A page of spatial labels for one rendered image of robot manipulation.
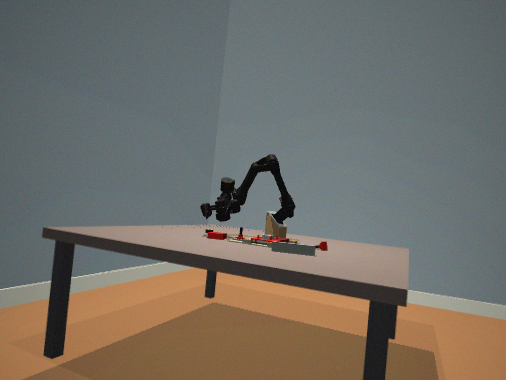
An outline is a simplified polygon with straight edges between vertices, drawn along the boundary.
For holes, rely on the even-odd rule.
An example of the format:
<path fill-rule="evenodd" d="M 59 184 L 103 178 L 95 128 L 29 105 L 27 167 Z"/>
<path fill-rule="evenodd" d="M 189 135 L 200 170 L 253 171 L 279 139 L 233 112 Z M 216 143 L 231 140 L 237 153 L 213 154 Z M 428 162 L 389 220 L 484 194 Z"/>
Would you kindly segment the dark grey rectangular bar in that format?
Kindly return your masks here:
<path fill-rule="evenodd" d="M 315 256 L 316 246 L 272 241 L 272 250 L 292 254 Z"/>

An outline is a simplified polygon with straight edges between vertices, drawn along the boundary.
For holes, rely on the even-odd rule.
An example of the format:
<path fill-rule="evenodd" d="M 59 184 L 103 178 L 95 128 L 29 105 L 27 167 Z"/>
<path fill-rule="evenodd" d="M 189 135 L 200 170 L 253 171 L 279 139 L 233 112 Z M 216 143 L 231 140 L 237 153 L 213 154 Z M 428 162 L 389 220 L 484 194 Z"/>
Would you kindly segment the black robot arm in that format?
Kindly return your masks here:
<path fill-rule="evenodd" d="M 259 172 L 266 172 L 270 171 L 277 183 L 277 186 L 279 188 L 279 191 L 281 193 L 281 197 L 279 197 L 282 208 L 276 213 L 272 214 L 274 219 L 279 224 L 284 224 L 283 221 L 289 217 L 294 217 L 294 209 L 295 204 L 290 196 L 290 194 L 287 192 L 287 189 L 285 187 L 284 181 L 282 179 L 282 176 L 280 174 L 280 167 L 279 162 L 275 155 L 269 154 L 264 158 L 261 158 L 257 162 L 252 163 L 244 181 L 242 182 L 241 186 L 236 189 L 234 188 L 235 180 L 232 180 L 231 178 L 224 177 L 221 179 L 221 195 L 220 196 L 227 196 L 229 200 L 233 198 L 237 199 L 239 201 L 239 205 L 244 205 L 247 193 L 252 185 L 256 175 Z M 232 193 L 232 195 L 231 195 Z M 225 217 L 225 212 L 218 212 L 216 210 L 216 219 L 220 222 L 228 221 L 230 220 L 230 214 Z"/>

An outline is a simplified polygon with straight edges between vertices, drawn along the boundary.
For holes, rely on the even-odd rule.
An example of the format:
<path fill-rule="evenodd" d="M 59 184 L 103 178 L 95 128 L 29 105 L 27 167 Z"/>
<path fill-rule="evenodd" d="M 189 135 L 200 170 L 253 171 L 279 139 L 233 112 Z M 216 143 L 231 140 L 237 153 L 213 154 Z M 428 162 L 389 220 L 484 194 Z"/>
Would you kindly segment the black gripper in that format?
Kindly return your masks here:
<path fill-rule="evenodd" d="M 218 212 L 225 212 L 225 217 L 229 214 L 239 213 L 240 205 L 237 199 L 229 200 L 227 196 L 217 197 L 218 201 L 215 201 L 215 205 L 211 205 L 209 203 L 202 204 L 200 206 L 202 214 L 206 219 L 212 215 L 212 210 L 217 210 Z"/>

